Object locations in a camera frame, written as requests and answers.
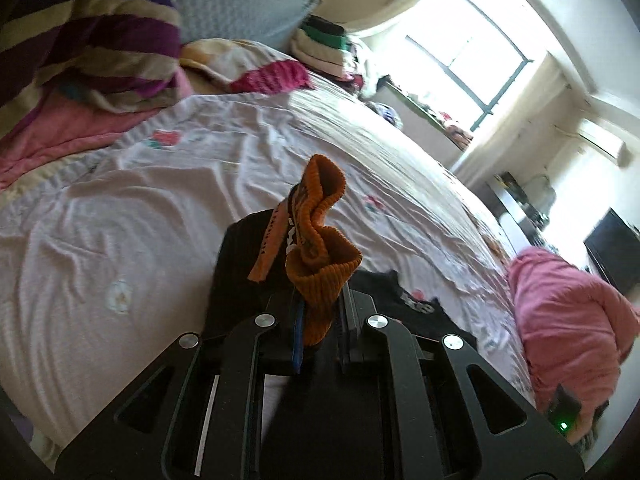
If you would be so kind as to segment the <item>black garment orange cuffs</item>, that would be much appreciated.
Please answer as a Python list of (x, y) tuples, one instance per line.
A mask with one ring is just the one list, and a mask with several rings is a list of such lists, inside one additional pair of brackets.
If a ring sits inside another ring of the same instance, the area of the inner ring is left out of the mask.
[(415, 335), (439, 340), (456, 334), (477, 344), (437, 299), (403, 289), (397, 271), (360, 270), (360, 250), (324, 223), (345, 188), (332, 160), (312, 156), (288, 197), (229, 226), (218, 252), (205, 338), (230, 334), (265, 312), (271, 299), (284, 301), (293, 324), (294, 374), (262, 441), (264, 479), (358, 479), (381, 466), (380, 430), (368, 412), (371, 387), (337, 385), (330, 329), (344, 286), (371, 296), (378, 312)]

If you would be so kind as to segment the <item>stack of folded clothes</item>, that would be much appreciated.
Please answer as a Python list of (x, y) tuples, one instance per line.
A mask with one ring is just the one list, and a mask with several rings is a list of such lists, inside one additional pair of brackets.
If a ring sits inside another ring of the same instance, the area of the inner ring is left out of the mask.
[(348, 93), (362, 91), (366, 69), (359, 46), (341, 25), (311, 15), (296, 29), (290, 50), (299, 62)]

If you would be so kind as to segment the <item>pink blanket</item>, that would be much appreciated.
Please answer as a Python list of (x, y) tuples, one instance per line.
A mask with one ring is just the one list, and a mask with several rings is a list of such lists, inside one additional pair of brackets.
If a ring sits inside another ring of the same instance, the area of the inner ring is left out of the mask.
[(574, 444), (616, 389), (639, 336), (639, 309), (607, 282), (539, 247), (511, 261), (508, 284), (538, 410), (547, 411), (559, 386), (582, 404), (566, 433)]

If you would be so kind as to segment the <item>pink floral bed sheet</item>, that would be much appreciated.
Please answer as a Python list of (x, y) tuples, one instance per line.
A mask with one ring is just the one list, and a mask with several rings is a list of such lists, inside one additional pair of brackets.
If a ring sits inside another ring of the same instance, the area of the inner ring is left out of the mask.
[(328, 222), (368, 271), (439, 299), (533, 394), (488, 210), (416, 142), (322, 78), (190, 96), (1, 211), (1, 385), (64, 446), (180, 334), (203, 327), (224, 232), (280, 203), (308, 159), (343, 170)]

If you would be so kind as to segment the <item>black monitor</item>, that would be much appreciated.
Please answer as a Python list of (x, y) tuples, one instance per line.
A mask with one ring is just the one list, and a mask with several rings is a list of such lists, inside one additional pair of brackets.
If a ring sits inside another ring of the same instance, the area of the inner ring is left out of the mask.
[(609, 209), (584, 240), (605, 281), (628, 295), (639, 284), (639, 231)]

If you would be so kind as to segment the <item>white side desk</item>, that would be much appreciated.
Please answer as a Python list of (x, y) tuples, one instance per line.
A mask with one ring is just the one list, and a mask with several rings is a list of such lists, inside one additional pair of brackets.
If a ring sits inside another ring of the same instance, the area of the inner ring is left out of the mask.
[(516, 252), (522, 247), (546, 247), (544, 229), (548, 214), (541, 212), (529, 200), (521, 185), (510, 174), (493, 176), (486, 182), (489, 190), (489, 210)]

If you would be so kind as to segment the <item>cream curtain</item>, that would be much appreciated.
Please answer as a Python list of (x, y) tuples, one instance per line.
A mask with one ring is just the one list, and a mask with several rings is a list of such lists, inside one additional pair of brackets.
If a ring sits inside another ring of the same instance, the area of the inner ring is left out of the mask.
[(478, 188), (495, 174), (536, 158), (551, 141), (552, 127), (573, 114), (574, 92), (559, 61), (547, 52), (525, 71), (525, 79), (499, 106), (498, 117), (480, 127), (451, 167), (467, 188)]

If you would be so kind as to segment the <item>window sill with clutter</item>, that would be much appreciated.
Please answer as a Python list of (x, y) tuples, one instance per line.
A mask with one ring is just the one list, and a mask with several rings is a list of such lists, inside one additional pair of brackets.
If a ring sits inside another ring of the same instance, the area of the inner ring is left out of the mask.
[(472, 136), (447, 115), (437, 114), (405, 96), (389, 76), (378, 80), (372, 101), (394, 110), (402, 122), (402, 132), (448, 169), (454, 166), (472, 141)]

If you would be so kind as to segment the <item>pink quilt under pillow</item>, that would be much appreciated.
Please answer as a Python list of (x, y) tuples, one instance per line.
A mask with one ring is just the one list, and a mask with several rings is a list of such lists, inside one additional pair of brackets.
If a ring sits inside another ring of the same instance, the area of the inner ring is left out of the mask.
[(159, 110), (190, 96), (184, 71), (84, 74), (32, 81), (12, 98), (1, 92), (1, 187), (67, 155), (104, 148)]

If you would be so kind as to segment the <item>cream and magenta pillow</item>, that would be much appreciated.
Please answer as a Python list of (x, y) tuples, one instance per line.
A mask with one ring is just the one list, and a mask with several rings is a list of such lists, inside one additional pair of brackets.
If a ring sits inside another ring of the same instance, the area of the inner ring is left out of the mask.
[(279, 94), (313, 89), (306, 66), (252, 40), (202, 39), (182, 47), (180, 65), (224, 93)]

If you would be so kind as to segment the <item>purple beige striped pillow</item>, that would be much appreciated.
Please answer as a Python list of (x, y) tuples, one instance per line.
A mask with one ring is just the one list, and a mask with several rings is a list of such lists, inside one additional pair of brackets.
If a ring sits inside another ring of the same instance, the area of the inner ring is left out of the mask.
[(114, 114), (178, 101), (176, 0), (1, 0), (1, 133), (29, 125), (50, 89)]

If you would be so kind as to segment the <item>grey quilted headboard cushion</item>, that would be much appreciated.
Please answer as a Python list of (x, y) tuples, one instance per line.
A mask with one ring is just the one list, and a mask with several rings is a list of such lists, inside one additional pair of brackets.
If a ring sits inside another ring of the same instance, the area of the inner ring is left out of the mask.
[(177, 0), (181, 41), (224, 38), (258, 41), (285, 52), (320, 0)]

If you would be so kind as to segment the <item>window with dark frame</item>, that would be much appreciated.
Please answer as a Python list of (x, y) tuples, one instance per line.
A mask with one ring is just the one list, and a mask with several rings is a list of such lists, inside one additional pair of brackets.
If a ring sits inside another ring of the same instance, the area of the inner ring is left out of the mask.
[(473, 132), (533, 60), (473, 0), (422, 0), (410, 13), (393, 81)]

